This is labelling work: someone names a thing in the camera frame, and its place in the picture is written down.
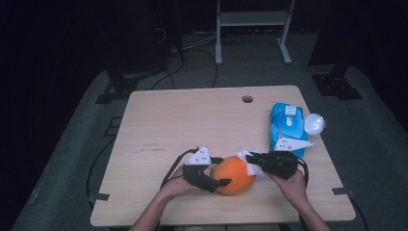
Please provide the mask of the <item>person's right hand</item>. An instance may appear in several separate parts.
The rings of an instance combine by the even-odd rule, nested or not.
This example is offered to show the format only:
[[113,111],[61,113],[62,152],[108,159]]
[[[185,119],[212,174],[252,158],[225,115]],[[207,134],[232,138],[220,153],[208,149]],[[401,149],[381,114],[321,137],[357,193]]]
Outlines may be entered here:
[[268,173],[268,177],[276,183],[283,196],[298,212],[303,212],[310,207],[304,176],[300,170],[287,180],[271,173]]

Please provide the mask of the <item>orange plush toy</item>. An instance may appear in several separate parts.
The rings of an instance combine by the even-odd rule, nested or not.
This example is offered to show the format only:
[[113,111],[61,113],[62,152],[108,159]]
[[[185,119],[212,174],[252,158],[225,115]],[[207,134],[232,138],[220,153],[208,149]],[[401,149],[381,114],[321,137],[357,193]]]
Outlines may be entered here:
[[234,196],[248,191],[256,177],[247,173],[246,162],[237,156],[225,158],[220,164],[213,167],[210,176],[216,180],[230,179],[226,186],[219,186],[217,191],[224,195]]

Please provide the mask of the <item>blue wet wipes pack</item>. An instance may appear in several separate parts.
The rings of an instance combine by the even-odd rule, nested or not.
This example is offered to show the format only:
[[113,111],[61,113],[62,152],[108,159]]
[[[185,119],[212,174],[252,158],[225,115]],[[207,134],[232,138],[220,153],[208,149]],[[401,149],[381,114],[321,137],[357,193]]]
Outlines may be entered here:
[[280,138],[308,140],[301,107],[281,102],[273,105],[270,112],[270,150],[274,149]]

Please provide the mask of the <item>white metal stand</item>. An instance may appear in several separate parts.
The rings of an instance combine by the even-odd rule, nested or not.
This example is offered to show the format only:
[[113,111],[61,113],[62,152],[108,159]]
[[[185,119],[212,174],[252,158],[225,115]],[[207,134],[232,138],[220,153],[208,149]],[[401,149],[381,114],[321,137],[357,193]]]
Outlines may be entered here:
[[271,12],[223,12],[221,0],[217,0],[216,20],[216,64],[222,64],[221,29],[225,27],[282,26],[283,32],[277,39],[277,45],[285,64],[291,64],[292,58],[286,47],[286,39],[290,29],[295,0],[290,0],[289,7],[284,11]]

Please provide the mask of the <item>black stand base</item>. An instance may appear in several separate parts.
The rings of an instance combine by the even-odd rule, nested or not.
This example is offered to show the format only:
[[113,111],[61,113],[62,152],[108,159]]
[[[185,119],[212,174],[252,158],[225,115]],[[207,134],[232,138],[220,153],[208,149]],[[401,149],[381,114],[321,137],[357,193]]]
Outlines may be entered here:
[[312,79],[322,96],[336,96],[340,100],[361,99],[359,91],[345,79],[349,64],[335,64],[328,73],[313,74]]
[[143,72],[122,72],[120,69],[108,69],[109,83],[105,90],[98,95],[95,103],[109,104],[113,100],[128,99],[131,93],[137,89],[139,81],[153,77],[160,72],[160,69]]

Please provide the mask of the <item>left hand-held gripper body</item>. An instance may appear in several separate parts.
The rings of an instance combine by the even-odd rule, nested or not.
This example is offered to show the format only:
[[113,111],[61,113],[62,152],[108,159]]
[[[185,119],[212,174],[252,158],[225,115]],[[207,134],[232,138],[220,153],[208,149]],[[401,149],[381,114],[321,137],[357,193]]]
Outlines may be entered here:
[[197,188],[213,193],[218,187],[218,181],[205,173],[211,163],[211,155],[207,146],[194,151],[184,163],[183,176],[186,181]]

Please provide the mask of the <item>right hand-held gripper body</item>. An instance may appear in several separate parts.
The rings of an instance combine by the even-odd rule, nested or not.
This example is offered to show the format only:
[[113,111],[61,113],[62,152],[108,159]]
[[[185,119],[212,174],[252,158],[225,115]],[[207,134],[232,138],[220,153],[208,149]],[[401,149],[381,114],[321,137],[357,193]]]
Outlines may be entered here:
[[274,149],[264,154],[264,158],[261,159],[261,168],[263,172],[289,179],[296,173],[298,167],[303,167],[305,177],[308,178],[309,170],[306,162],[293,153],[312,145],[310,141],[280,138]]

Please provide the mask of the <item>round clear plastic lid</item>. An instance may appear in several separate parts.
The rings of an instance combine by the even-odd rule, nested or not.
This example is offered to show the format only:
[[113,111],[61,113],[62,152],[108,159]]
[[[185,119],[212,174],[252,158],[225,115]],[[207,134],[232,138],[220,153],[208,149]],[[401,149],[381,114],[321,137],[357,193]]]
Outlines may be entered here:
[[308,135],[319,135],[326,127],[326,121],[322,115],[309,114],[304,119],[304,130]]

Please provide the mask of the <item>white wet wipe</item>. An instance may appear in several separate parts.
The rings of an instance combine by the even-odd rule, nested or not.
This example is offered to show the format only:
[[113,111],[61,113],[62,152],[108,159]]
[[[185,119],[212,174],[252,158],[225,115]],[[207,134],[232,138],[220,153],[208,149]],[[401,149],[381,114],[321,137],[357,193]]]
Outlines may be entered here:
[[252,154],[248,150],[243,148],[241,148],[237,153],[237,157],[245,162],[247,174],[250,176],[263,175],[264,172],[258,165],[250,164],[247,161],[246,159],[247,156],[252,157]]

